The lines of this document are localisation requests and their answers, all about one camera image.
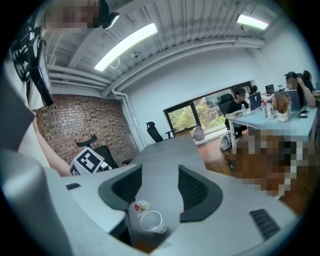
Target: fluorescent light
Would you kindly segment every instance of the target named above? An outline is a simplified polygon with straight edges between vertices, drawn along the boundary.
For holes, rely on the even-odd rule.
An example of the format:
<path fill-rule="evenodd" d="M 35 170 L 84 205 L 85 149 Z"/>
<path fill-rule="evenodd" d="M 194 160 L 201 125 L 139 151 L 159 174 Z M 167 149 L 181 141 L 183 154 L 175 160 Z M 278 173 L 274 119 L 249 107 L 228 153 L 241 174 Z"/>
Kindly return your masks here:
<path fill-rule="evenodd" d="M 117 59 L 126 50 L 139 43 L 141 40 L 157 33 L 157 28 L 154 23 L 151 23 L 118 43 L 111 51 L 109 51 L 102 60 L 94 67 L 96 70 L 104 71 L 115 59 Z"/>
<path fill-rule="evenodd" d="M 262 22 L 261 20 L 258 20 L 258 19 L 255 19 L 255 18 L 252 18 L 252 17 L 249 17 L 249 16 L 245 16 L 245 15 L 242 15 L 242 14 L 240 14 L 238 16 L 236 21 L 238 23 L 250 25 L 250 26 L 262 29 L 262 30 L 266 29 L 266 27 L 269 25 L 269 24 L 267 24 L 265 22 Z"/>

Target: computer monitor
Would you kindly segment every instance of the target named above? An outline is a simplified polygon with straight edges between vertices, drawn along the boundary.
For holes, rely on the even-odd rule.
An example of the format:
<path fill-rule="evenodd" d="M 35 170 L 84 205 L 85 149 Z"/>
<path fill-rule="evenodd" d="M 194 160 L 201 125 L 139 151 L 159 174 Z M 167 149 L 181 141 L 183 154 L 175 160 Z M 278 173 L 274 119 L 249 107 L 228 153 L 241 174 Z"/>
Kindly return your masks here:
<path fill-rule="evenodd" d="M 265 86 L 265 91 L 266 91 L 266 94 L 273 94 L 275 92 L 275 87 L 273 84 L 270 84 L 270 85 L 266 85 Z"/>
<path fill-rule="evenodd" d="M 262 107 L 262 99 L 261 99 L 261 93 L 256 92 L 254 94 L 249 95 L 250 100 L 250 110 L 255 111 Z"/>
<path fill-rule="evenodd" d="M 297 90 L 279 91 L 279 94 L 286 95 L 291 99 L 291 111 L 301 111 L 300 100 Z"/>

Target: white ceiling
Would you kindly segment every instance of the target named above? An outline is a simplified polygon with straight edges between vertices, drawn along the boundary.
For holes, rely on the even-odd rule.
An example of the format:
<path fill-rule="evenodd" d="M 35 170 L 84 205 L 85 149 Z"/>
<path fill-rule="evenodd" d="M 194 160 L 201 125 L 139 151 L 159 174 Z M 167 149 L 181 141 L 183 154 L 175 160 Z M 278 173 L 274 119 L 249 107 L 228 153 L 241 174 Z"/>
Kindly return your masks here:
<path fill-rule="evenodd" d="M 85 29 L 79 33 L 47 32 L 46 54 L 49 64 L 86 72 L 94 76 L 84 77 L 53 70 L 49 65 L 51 84 L 70 83 L 94 86 L 98 91 L 110 87 L 121 76 L 161 52 L 189 42 L 219 38 L 263 39 L 265 33 L 282 16 L 281 10 L 261 0 L 107 0 L 112 12 L 120 18 L 108 30 L 101 27 Z M 260 30 L 236 22 L 238 14 L 246 14 L 270 23 L 268 29 Z M 104 72 L 94 67 L 101 58 L 120 41 L 147 24 L 155 23 L 158 33 L 136 44 L 120 56 L 120 65 Z"/>

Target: red brick wall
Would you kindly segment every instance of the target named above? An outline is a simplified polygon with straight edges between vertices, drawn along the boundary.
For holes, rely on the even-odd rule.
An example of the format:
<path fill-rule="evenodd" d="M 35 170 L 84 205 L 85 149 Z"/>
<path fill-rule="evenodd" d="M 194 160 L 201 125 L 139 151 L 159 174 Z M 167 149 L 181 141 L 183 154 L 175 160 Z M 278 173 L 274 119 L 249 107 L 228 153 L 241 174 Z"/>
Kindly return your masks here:
<path fill-rule="evenodd" d="M 36 120 L 41 135 L 68 164 L 84 149 L 76 141 L 87 141 L 93 135 L 97 141 L 91 147 L 107 145 L 119 166 L 137 154 L 119 101 L 64 94 L 53 95 L 53 101 L 36 112 Z"/>

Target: black shirt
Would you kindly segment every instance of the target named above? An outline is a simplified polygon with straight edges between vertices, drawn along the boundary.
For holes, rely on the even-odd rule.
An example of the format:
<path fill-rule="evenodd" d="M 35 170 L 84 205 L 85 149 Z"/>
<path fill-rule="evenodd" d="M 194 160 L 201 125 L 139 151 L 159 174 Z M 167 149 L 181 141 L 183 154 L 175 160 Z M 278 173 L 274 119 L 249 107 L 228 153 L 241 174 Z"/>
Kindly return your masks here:
<path fill-rule="evenodd" d="M 226 113 L 227 113 L 227 114 L 231 114 L 231 113 L 233 113 L 233 112 L 235 112 L 235 111 L 241 110 L 242 104 L 245 105 L 245 108 L 246 108 L 246 109 L 249 108 L 249 104 L 246 103 L 245 101 L 241 101 L 241 102 L 238 104 L 238 103 L 235 102 L 234 99 L 231 100 L 231 102 L 230 102 L 230 104 L 229 104 L 229 106 L 228 106 L 228 108 L 227 108 L 227 112 L 226 112 Z"/>

